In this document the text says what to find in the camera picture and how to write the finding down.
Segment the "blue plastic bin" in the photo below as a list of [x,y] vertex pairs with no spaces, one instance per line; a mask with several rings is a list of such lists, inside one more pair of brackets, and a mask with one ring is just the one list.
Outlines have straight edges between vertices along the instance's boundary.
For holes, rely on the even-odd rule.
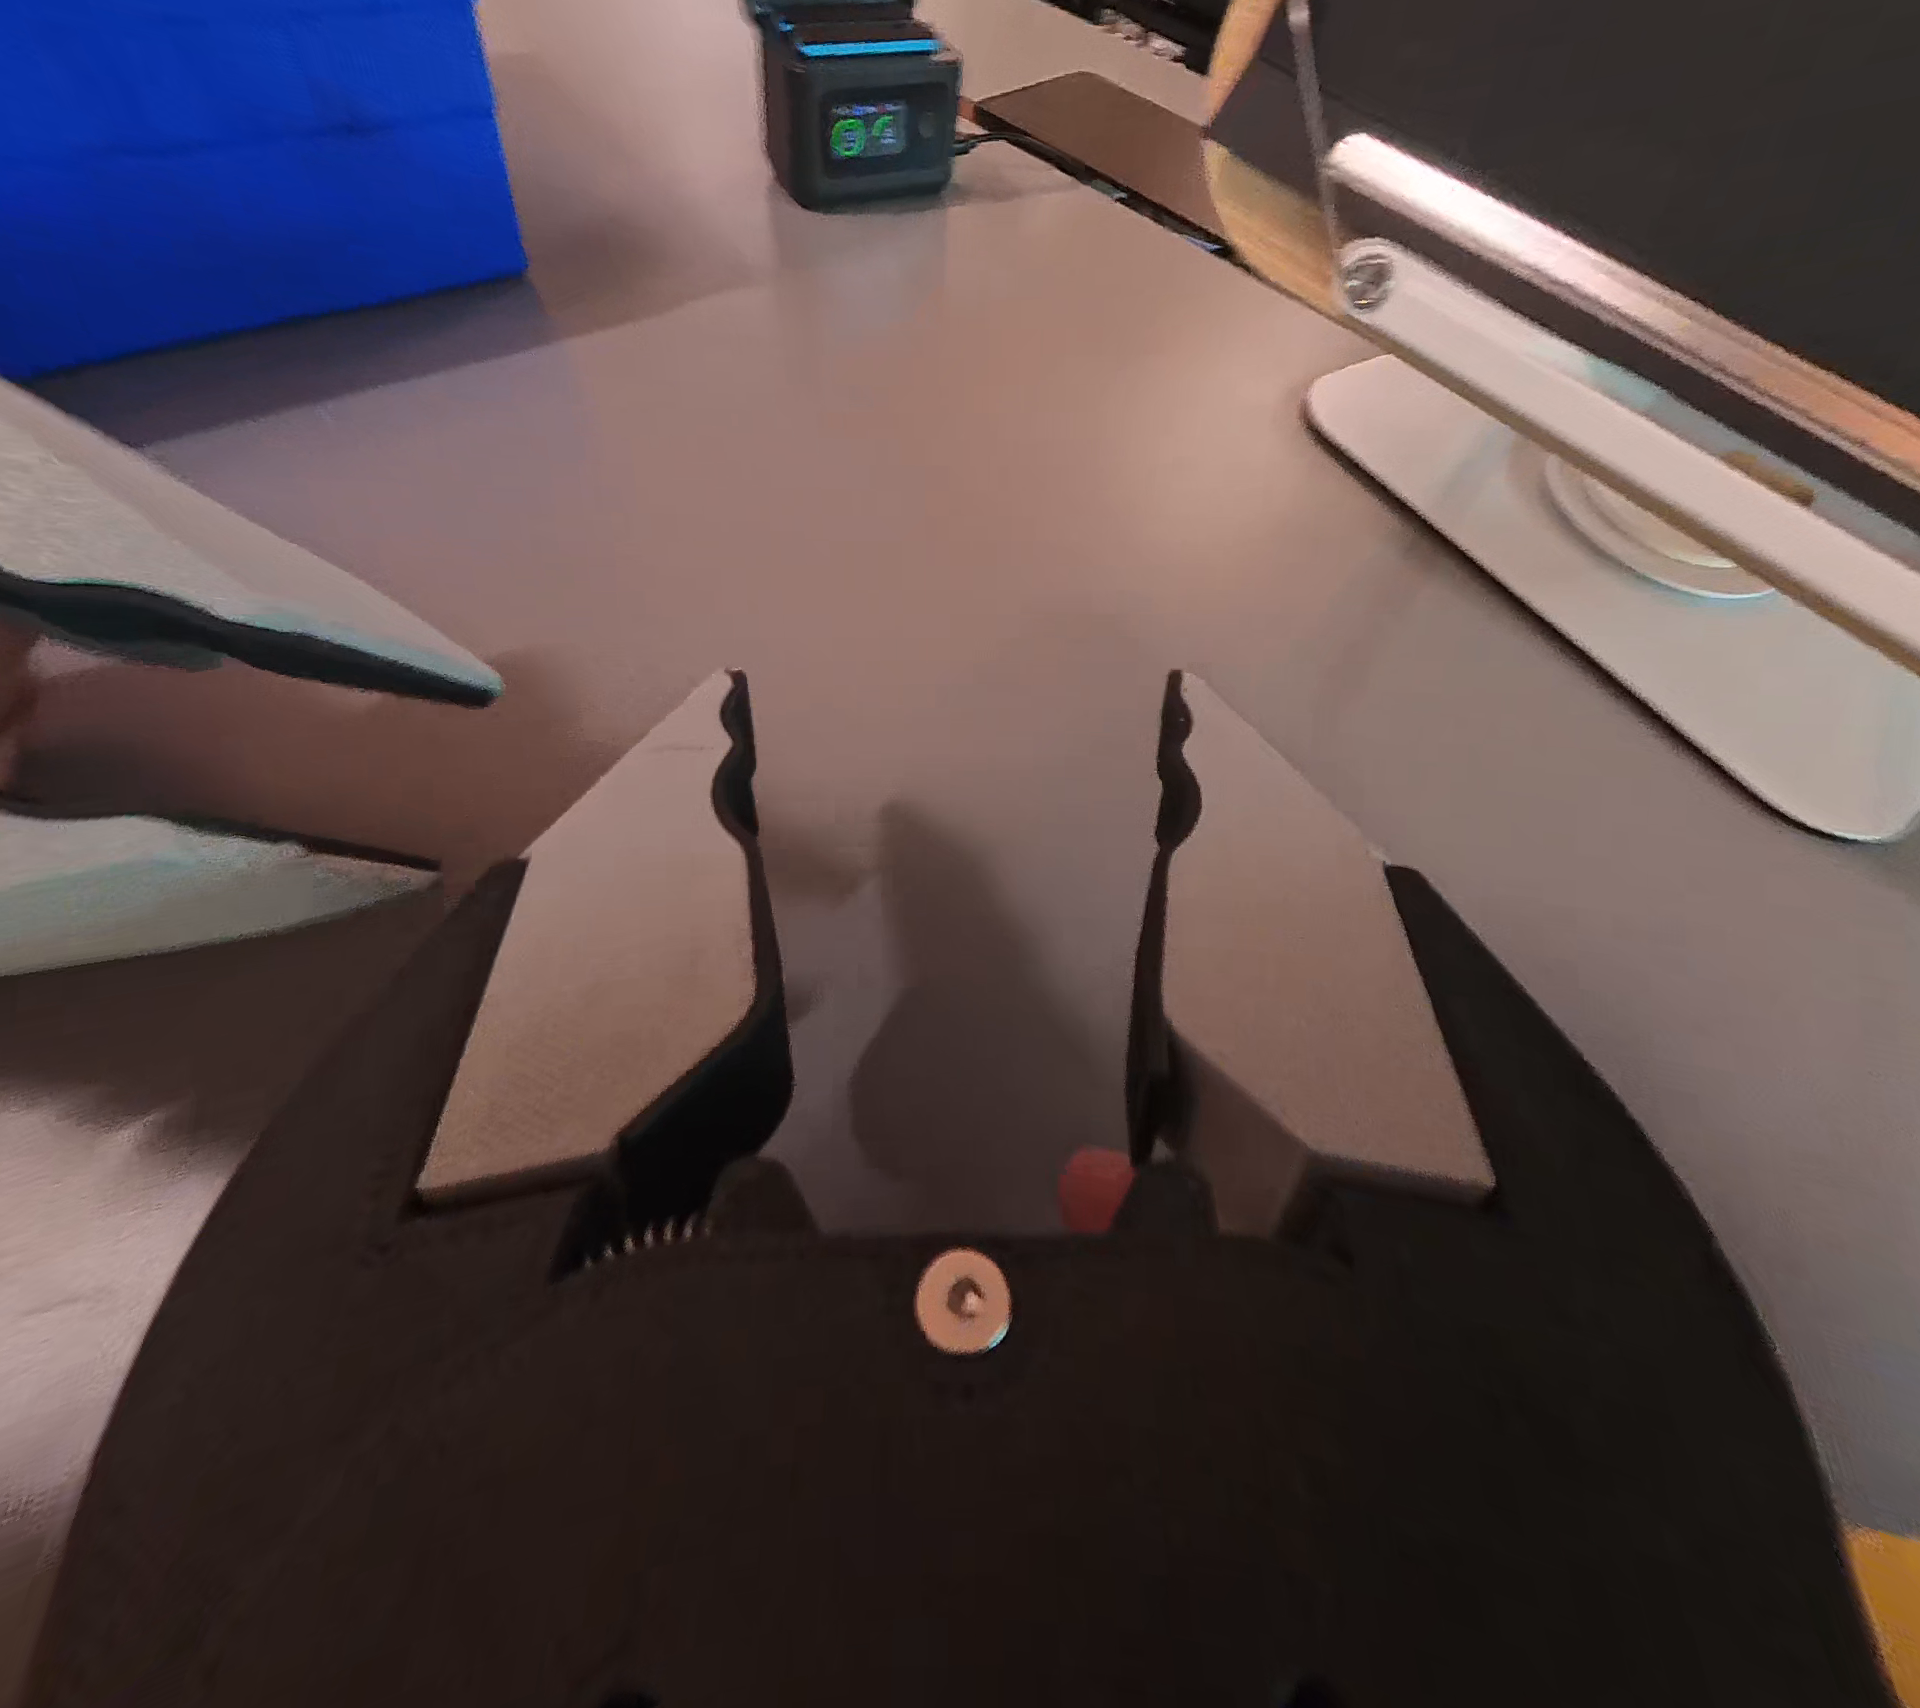
[[3,0],[3,368],[516,279],[476,0]]

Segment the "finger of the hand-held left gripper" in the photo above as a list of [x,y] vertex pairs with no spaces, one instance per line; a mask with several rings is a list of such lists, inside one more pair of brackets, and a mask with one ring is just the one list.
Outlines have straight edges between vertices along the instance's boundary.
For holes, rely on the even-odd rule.
[[420,856],[156,814],[3,810],[3,976],[323,925],[437,884]]
[[3,386],[3,605],[47,636],[166,665],[487,708],[502,676],[427,620]]

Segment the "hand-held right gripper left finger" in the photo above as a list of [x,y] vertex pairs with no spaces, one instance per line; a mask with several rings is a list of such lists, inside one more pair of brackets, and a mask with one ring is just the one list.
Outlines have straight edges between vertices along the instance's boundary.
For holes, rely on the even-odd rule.
[[525,850],[418,1192],[703,1206],[790,1095],[751,692],[716,672]]

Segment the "black device case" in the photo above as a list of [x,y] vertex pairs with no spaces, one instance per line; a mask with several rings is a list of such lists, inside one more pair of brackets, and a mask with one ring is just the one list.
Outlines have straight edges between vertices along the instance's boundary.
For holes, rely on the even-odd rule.
[[918,0],[741,0],[756,30],[764,152],[813,212],[941,194],[962,54]]

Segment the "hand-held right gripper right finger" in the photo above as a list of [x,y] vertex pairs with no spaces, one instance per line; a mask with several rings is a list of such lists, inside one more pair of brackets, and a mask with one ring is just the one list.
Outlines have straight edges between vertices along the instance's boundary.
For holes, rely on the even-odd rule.
[[1164,681],[1130,1014],[1130,1150],[1224,1236],[1334,1188],[1463,1210],[1497,1176],[1387,860],[1206,680]]

